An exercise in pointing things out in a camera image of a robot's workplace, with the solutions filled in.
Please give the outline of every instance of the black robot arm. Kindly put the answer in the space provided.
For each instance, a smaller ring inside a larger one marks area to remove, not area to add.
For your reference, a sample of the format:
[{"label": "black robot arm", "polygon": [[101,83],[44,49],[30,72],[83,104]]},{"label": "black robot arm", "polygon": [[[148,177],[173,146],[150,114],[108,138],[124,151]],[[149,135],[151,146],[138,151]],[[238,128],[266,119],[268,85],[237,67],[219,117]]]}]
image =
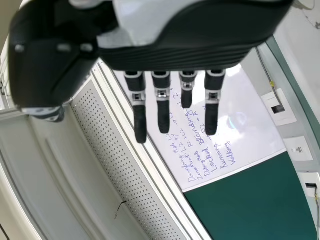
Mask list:
[{"label": "black robot arm", "polygon": [[132,29],[121,25],[122,16],[112,1],[84,9],[75,8],[68,0],[29,2],[10,26],[9,79],[16,107],[39,119],[62,121],[63,103],[102,58],[111,69],[126,72],[136,98],[131,99],[136,138],[144,143],[143,72],[153,72],[159,129],[167,133],[170,71],[180,72],[183,107],[189,108],[197,71],[206,70],[206,133],[214,135],[225,70],[272,36],[293,0],[193,1],[178,9],[154,40],[146,43],[131,39]]}]

